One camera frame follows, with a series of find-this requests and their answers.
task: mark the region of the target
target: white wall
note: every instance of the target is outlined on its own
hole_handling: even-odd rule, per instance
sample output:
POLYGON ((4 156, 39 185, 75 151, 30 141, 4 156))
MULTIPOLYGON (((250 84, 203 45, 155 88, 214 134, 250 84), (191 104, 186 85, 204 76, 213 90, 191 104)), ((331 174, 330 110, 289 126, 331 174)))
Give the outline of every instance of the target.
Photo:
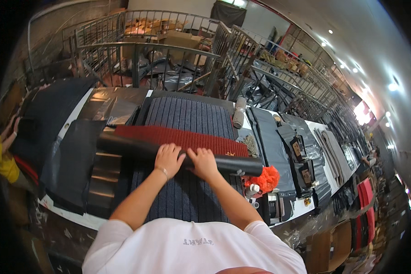
MULTIPOLYGON (((213 4, 216 0, 129 0, 129 10, 160 10, 160 11, 178 11, 195 15, 201 15, 204 17, 210 17, 210 13, 213 8, 213 4)), ((269 11, 268 9, 259 6, 256 3, 249 2, 247 5, 247 14, 245 16, 244 24, 242 28, 250 30, 260 36, 268 38, 273 27, 277 28, 277 34, 284 35, 288 29, 290 23, 281 18, 277 14, 269 11)))
POLYGON ((129 10, 178 11, 210 17, 216 0, 129 0, 129 10))
POLYGON ((273 13, 269 9, 259 6, 256 3, 249 2, 242 28, 268 38, 273 27, 276 27, 276 38, 279 38, 281 35, 286 33, 289 25, 290 23, 288 21, 273 13))

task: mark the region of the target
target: brown label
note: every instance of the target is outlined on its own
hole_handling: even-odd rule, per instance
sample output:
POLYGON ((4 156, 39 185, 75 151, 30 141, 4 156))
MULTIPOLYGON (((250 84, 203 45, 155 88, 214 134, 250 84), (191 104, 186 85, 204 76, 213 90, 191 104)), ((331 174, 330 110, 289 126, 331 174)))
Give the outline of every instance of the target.
POLYGON ((310 184, 311 183, 311 174, 309 173, 309 169, 305 169, 301 172, 303 175, 303 180, 305 181, 305 184, 310 184))
POLYGON ((301 152, 300 152, 300 146, 298 145, 298 142, 293 143, 292 148, 294 149, 295 155, 299 157, 301 155, 301 152))

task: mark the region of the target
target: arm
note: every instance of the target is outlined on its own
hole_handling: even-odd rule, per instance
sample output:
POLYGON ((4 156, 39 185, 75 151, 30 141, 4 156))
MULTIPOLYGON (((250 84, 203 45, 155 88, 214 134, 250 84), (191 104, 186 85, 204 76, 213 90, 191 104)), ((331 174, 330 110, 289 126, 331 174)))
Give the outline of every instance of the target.
POLYGON ((368 166, 370 166, 370 162, 367 160, 366 157, 361 158, 362 162, 365 162, 368 166))
POLYGON ((181 147, 173 143, 160 146, 155 158, 154 171, 123 200, 111 215, 110 220, 126 222, 133 230, 141 227, 161 188, 180 169, 186 157, 182 154, 177 160, 180 151, 181 147))
POLYGON ((18 131, 18 123, 20 122, 20 118, 17 118, 15 120, 15 124, 14 124, 14 133, 12 133, 6 140, 3 139, 3 134, 5 132, 2 133, 2 140, 4 140, 2 142, 2 154, 5 153, 6 151, 8 151, 8 149, 11 147, 12 143, 14 142, 15 138, 16 138, 16 133, 18 131))
POLYGON ((198 148, 197 153, 195 153, 188 149, 187 153, 195 164, 193 173, 210 185, 232 224, 244 230, 247 225, 254 221, 263 222, 256 209, 219 173, 211 150, 198 148))
POLYGON ((16 116, 16 114, 14 114, 14 115, 11 117, 11 121, 10 121, 9 124, 6 126, 5 130, 3 130, 2 134, 0 134, 0 137, 2 138, 2 140, 5 140, 6 137, 8 137, 8 135, 9 135, 9 130, 11 129, 12 122, 13 122, 15 116, 16 116))

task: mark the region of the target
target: person in background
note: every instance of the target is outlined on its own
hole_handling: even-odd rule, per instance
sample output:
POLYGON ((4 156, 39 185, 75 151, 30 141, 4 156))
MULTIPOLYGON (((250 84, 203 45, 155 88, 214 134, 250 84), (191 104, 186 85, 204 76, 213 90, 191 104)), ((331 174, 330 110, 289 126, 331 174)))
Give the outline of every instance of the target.
POLYGON ((379 157, 379 155, 380 155, 379 147, 376 147, 375 150, 370 151, 370 154, 367 157, 361 158, 362 163, 360 164, 360 166, 358 167, 355 173, 357 175, 360 175, 363 172, 365 172, 367 169, 371 168, 376 163, 376 160, 379 157))
POLYGON ((19 122, 20 118, 16 118, 15 114, 12 116, 5 130, 0 134, 0 174, 5 177, 12 186, 26 189, 30 193, 36 194, 35 185, 27 180, 17 167, 14 157, 8 151, 17 136, 19 122))
POLYGON ((261 216, 219 173, 211 150, 191 149, 195 175, 216 194, 231 224, 159 218, 145 223, 161 188, 186 155, 160 146, 153 172, 104 223, 85 256, 88 273, 306 273, 301 256, 281 241, 261 216))

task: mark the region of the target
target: dark blue mat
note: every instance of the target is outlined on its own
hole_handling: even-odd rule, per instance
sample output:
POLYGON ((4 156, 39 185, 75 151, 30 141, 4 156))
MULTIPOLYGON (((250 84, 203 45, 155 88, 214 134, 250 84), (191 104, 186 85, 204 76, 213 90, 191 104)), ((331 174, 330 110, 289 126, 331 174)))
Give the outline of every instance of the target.
MULTIPOLYGON (((183 98, 154 98, 145 124, 234 140, 230 115, 223 107, 183 98)), ((136 164, 131 190, 136 189, 152 170, 153 163, 136 164)), ((242 194, 239 177, 224 174, 224 178, 242 194)), ((194 222, 229 222, 209 185, 186 170, 178 172, 162 188, 151 206, 146 222, 161 217, 194 222)))

